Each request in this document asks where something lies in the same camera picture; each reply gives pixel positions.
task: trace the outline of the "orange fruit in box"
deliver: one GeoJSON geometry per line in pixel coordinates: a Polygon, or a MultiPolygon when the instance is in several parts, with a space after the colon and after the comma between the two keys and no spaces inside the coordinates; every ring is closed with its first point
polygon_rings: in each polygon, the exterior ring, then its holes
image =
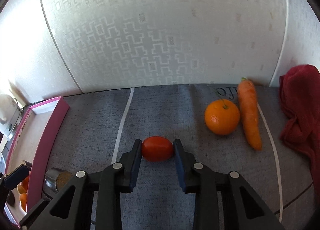
{"type": "Polygon", "coordinates": [[[18,190],[19,194],[27,193],[27,192],[23,189],[23,187],[21,186],[20,183],[17,185],[17,190],[18,190]]]}
{"type": "Polygon", "coordinates": [[[207,106],[204,120],[215,134],[227,135],[236,129],[240,121],[240,111],[230,100],[219,99],[207,106]]]}
{"type": "Polygon", "coordinates": [[[24,212],[27,212],[27,195],[25,193],[20,195],[20,206],[24,212]]]}
{"type": "Polygon", "coordinates": [[[21,187],[24,189],[24,191],[27,193],[28,192],[28,185],[29,185],[29,176],[26,177],[21,183],[21,187]]]}

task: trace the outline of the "red towel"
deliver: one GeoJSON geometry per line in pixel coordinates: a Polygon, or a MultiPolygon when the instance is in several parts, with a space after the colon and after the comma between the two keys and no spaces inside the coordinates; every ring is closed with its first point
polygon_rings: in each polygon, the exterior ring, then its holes
{"type": "Polygon", "coordinates": [[[281,133],[283,143],[311,161],[315,192],[320,198],[320,74],[312,65],[291,68],[280,77],[282,111],[290,119],[281,133]]]}

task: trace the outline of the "white wall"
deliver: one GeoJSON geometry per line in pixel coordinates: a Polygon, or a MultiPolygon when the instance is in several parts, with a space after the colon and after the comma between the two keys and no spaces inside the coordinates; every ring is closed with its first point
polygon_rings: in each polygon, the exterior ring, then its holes
{"type": "Polygon", "coordinates": [[[79,89],[52,41],[40,0],[9,0],[0,13],[0,87],[22,104],[79,89]]]}
{"type": "Polygon", "coordinates": [[[0,88],[35,102],[241,77],[277,86],[295,64],[319,66],[319,35],[306,0],[9,0],[0,88]]]}
{"type": "Polygon", "coordinates": [[[307,0],[288,0],[286,33],[271,86],[279,86],[279,76],[299,64],[320,69],[320,23],[307,0]]]}

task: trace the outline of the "pink tray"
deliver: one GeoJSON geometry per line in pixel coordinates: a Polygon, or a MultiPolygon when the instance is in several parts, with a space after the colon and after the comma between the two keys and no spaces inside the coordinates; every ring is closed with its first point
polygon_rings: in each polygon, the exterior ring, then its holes
{"type": "MultiPolygon", "coordinates": [[[[69,109],[63,97],[56,97],[29,107],[24,114],[12,140],[5,173],[9,174],[21,164],[21,160],[32,163],[29,178],[27,211],[40,199],[51,149],[61,123],[69,109]]],[[[19,193],[15,188],[14,207],[6,204],[7,209],[19,226],[25,216],[20,207],[19,193]]]]}

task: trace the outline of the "cherry tomato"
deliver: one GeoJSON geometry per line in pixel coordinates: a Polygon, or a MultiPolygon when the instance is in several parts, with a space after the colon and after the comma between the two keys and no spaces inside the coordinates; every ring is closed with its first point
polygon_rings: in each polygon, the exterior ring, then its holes
{"type": "Polygon", "coordinates": [[[172,143],[161,136],[151,136],[145,139],[141,147],[142,156],[150,162],[161,162],[172,157],[172,143]]]}

